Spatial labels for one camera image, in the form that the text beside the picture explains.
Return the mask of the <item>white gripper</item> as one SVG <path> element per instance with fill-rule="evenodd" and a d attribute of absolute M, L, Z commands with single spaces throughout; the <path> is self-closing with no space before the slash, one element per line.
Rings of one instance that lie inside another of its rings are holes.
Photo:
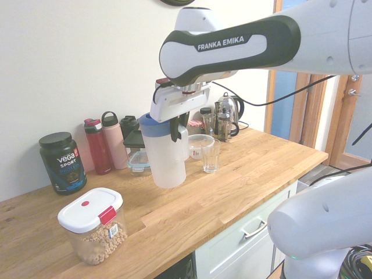
<path fill-rule="evenodd" d="M 210 85 L 199 85 L 200 89 L 193 94 L 184 94 L 175 86 L 160 88 L 155 94 L 149 114 L 159 123 L 170 120 L 170 135 L 173 142 L 179 139 L 179 125 L 187 126 L 189 112 L 205 106 L 208 101 Z"/>

